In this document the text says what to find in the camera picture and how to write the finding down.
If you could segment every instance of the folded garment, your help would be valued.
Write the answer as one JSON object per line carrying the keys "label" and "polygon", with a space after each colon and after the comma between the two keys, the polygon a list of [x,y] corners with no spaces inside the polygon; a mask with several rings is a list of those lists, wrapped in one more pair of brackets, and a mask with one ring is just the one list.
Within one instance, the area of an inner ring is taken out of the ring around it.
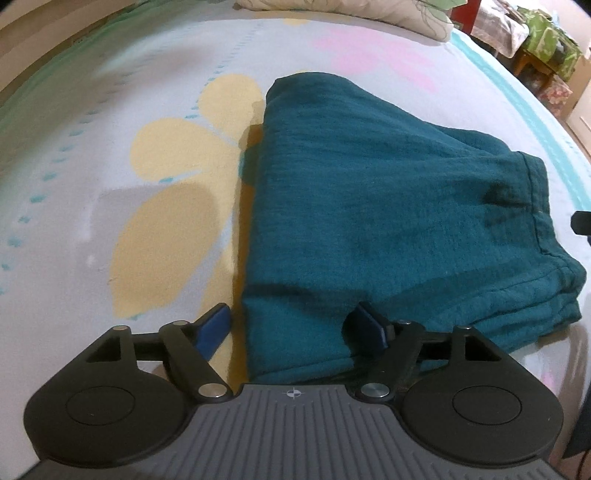
{"label": "folded garment", "polygon": [[586,273],[554,236],[544,164],[490,135],[297,74],[267,94],[257,176],[254,382],[362,368],[342,332],[360,301],[428,330],[474,325],[509,352],[580,318]]}

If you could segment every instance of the metal bolt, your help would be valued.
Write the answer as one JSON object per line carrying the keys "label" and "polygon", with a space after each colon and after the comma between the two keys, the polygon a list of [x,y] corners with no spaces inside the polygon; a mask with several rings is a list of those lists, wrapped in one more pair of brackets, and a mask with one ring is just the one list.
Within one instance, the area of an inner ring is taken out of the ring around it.
{"label": "metal bolt", "polygon": [[201,385],[197,392],[202,397],[219,398],[223,397],[228,392],[228,389],[225,385],[219,383],[206,383],[205,385]]}
{"label": "metal bolt", "polygon": [[390,394],[390,389],[383,383],[366,383],[361,393],[370,398],[383,398]]}

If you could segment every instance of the wooden floor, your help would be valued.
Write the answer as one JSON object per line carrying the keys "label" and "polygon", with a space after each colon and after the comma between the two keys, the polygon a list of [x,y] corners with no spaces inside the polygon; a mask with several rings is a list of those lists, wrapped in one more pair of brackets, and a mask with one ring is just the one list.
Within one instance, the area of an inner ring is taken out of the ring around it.
{"label": "wooden floor", "polygon": [[585,149],[583,144],[579,141],[579,139],[574,134],[574,132],[570,129],[570,127],[567,125],[567,123],[565,121],[561,120],[560,125],[562,125],[564,127],[564,129],[568,132],[568,134],[571,136],[571,138],[574,140],[574,142],[579,146],[579,148],[581,149],[581,152],[583,152],[585,157],[587,157],[587,160],[589,160],[589,163],[591,163],[591,154],[587,151],[587,149]]}

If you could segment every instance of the gray ribbed plate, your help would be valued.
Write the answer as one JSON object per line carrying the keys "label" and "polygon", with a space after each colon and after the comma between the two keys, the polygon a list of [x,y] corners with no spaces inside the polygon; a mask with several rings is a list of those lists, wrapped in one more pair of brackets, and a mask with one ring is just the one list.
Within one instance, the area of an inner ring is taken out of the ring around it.
{"label": "gray ribbed plate", "polygon": [[246,385],[200,407],[184,433],[150,458],[110,469],[40,462],[26,480],[563,480],[542,460],[478,469],[410,438],[385,406],[337,386]]}

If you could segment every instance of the white door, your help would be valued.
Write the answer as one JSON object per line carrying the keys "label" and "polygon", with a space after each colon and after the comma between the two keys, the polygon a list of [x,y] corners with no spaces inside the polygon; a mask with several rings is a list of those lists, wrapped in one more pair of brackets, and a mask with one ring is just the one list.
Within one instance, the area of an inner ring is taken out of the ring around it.
{"label": "white door", "polygon": [[591,153],[591,82],[583,92],[579,103],[566,121],[580,142]]}

